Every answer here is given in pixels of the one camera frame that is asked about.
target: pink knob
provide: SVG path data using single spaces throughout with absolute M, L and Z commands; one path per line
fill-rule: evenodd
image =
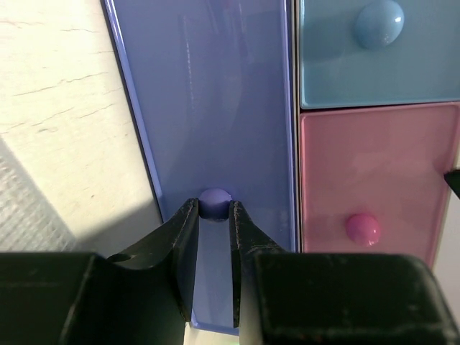
M 355 214 L 346 221 L 346 234 L 356 244 L 370 247 L 380 239 L 380 226 L 368 214 Z

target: drawer knob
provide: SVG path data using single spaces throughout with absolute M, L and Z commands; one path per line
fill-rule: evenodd
M 386 47 L 400 35 L 404 11 L 393 0 L 377 0 L 364 7 L 355 24 L 359 43 L 370 50 Z
M 200 217 L 210 221 L 225 221 L 229 217 L 231 196 L 220 188 L 203 191 L 198 198 Z
M 356 244 L 370 247 L 380 239 L 380 225 L 369 214 L 354 214 L 346 221 L 346 234 Z

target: blue drawer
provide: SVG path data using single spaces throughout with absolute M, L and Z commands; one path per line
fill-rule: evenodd
M 301 107 L 459 100 L 459 18 L 458 0 L 300 0 Z
M 105 0 L 164 220 L 223 188 L 295 249 L 287 20 L 280 0 Z M 233 329 L 229 224 L 200 222 L 193 322 Z

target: pink drawer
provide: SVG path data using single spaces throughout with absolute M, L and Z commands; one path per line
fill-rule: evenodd
M 459 107 L 302 114 L 304 252 L 406 253 L 433 264 L 449 192 L 443 174 L 459 146 Z

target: gray fabric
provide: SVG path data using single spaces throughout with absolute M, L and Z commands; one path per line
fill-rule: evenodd
M 0 251 L 75 246 L 75 237 L 0 138 Z

